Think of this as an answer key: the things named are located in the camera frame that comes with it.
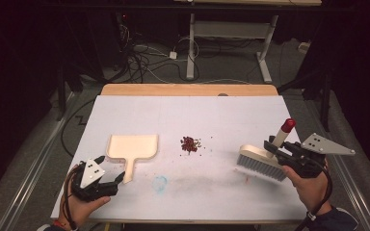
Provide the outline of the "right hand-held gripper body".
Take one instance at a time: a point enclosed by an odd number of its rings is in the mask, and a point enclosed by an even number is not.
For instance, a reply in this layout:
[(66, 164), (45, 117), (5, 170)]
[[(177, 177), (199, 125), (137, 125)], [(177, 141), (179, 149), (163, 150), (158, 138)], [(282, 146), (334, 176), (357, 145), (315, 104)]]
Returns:
[(285, 141), (282, 150), (277, 152), (277, 160), (282, 166), (289, 166), (301, 178), (316, 178), (325, 168), (327, 155), (354, 156), (354, 149), (328, 140), (316, 133), (310, 135), (304, 142)]

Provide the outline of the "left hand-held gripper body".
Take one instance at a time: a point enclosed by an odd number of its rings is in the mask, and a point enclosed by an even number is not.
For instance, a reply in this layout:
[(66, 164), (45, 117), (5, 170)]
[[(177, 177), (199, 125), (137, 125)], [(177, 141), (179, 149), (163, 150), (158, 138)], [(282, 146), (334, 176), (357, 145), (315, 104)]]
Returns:
[(80, 200), (91, 202), (103, 196), (114, 196), (118, 192), (118, 185), (113, 182), (100, 183), (105, 174), (100, 164), (93, 159), (81, 162), (75, 170), (71, 183), (71, 191)]

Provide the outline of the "cream brush with red-capped handle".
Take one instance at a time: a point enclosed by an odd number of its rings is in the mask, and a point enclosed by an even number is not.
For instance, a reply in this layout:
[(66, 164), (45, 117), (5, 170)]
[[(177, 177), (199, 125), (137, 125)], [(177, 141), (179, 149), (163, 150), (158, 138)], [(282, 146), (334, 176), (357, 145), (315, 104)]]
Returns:
[[(287, 118), (278, 130), (274, 144), (281, 142), (282, 145), (295, 125), (296, 121), (293, 118)], [(286, 176), (278, 163), (276, 155), (274, 154), (273, 158), (268, 158), (266, 153), (266, 149), (244, 144), (239, 149), (237, 165), (278, 181), (283, 181)]]

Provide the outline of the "cream plastic dustpan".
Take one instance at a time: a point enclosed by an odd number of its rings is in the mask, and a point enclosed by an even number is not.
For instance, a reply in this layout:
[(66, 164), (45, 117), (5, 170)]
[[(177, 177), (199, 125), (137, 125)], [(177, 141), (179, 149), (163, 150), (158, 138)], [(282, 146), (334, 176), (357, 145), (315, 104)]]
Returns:
[(106, 149), (107, 156), (111, 159), (123, 159), (125, 161), (124, 184), (133, 180), (134, 165), (137, 160), (148, 160), (156, 155), (158, 141), (158, 135), (113, 135), (109, 139)]

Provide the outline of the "pile of red and green beans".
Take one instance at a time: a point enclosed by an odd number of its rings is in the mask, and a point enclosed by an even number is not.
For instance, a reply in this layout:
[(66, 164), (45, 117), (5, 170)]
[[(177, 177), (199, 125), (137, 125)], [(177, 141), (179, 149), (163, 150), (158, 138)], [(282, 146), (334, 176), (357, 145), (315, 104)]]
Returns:
[(201, 148), (200, 139), (194, 139), (191, 137), (183, 137), (180, 140), (181, 149), (186, 151), (188, 154), (192, 152), (197, 152)]

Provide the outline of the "person's right hand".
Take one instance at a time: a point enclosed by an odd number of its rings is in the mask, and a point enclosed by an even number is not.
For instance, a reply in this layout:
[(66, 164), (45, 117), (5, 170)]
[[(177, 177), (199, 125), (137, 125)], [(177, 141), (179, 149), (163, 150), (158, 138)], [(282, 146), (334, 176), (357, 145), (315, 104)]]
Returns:
[(308, 212), (316, 216), (321, 216), (331, 210), (330, 203), (325, 201), (318, 212), (315, 213), (316, 206), (322, 202), (327, 192), (328, 178), (325, 173), (320, 173), (316, 178), (301, 178), (289, 166), (283, 166), (282, 170), (296, 188), (299, 199)]

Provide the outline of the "person's left hand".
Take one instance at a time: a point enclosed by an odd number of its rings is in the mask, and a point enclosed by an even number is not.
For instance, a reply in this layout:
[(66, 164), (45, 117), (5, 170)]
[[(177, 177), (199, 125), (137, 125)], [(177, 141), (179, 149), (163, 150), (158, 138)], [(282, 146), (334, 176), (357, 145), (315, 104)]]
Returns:
[(63, 191), (59, 216), (54, 221), (54, 223), (59, 222), (64, 225), (69, 225), (72, 228), (81, 227), (87, 221), (91, 213), (111, 200), (110, 196), (103, 196), (95, 201), (86, 202), (73, 195), (71, 193), (70, 184), (75, 169), (76, 167), (74, 167), (66, 176), (65, 184), (67, 184), (67, 190)]

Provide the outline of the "black metal stand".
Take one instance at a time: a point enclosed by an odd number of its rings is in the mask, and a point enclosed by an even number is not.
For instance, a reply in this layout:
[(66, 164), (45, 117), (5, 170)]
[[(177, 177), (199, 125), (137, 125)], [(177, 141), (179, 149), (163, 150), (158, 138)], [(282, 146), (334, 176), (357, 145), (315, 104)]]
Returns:
[(329, 127), (330, 110), (330, 71), (324, 67), (316, 67), (306, 74), (298, 73), (296, 78), (277, 88), (278, 93), (290, 89), (301, 89), (304, 100), (320, 100), (320, 122), (326, 132)]

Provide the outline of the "aluminium floor rail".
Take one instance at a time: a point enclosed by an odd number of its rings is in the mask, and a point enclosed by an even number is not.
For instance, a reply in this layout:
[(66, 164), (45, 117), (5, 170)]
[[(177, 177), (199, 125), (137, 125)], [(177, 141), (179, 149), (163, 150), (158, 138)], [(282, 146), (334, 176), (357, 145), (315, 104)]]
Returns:
[(4, 215), (0, 219), (0, 231), (13, 231), (24, 207), (26, 206), (50, 155), (50, 149), (66, 122), (68, 110), (73, 107), (79, 94), (70, 92), (66, 99), (56, 101), (43, 120), (33, 129), (15, 155), (6, 176), (1, 181), (4, 186), (12, 186), (15, 191)]
[(316, 132), (356, 151), (353, 157), (329, 157), (332, 162), (332, 175), (338, 179), (334, 185), (333, 201), (337, 207), (345, 207), (355, 214), (359, 220), (357, 231), (370, 231), (370, 161), (335, 99), (330, 101), (328, 130), (320, 120), (319, 103), (308, 100), (305, 105), (313, 117)]

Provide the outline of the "white metal desk frame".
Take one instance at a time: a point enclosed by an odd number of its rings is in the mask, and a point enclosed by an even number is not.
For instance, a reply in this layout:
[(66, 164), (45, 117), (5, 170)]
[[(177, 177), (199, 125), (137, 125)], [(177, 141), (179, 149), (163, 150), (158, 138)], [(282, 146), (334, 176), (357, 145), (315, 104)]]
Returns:
[[(235, 6), (246, 9), (247, 7), (319, 7), (321, 0), (175, 0), (176, 2), (185, 2), (191, 7), (202, 5), (213, 5), (215, 7), (224, 5), (225, 7)], [(278, 23), (278, 13), (272, 13), (268, 22), (248, 23), (248, 22), (230, 22), (229, 20), (199, 20), (194, 13), (190, 14), (189, 36), (187, 40), (187, 72), (186, 79), (194, 80), (196, 74), (196, 57), (198, 56), (199, 46), (195, 37), (201, 38), (226, 38), (226, 39), (263, 39), (264, 45), (261, 52), (257, 52), (255, 57), (263, 81), (266, 84), (273, 82), (268, 66), (266, 64), (266, 55)]]

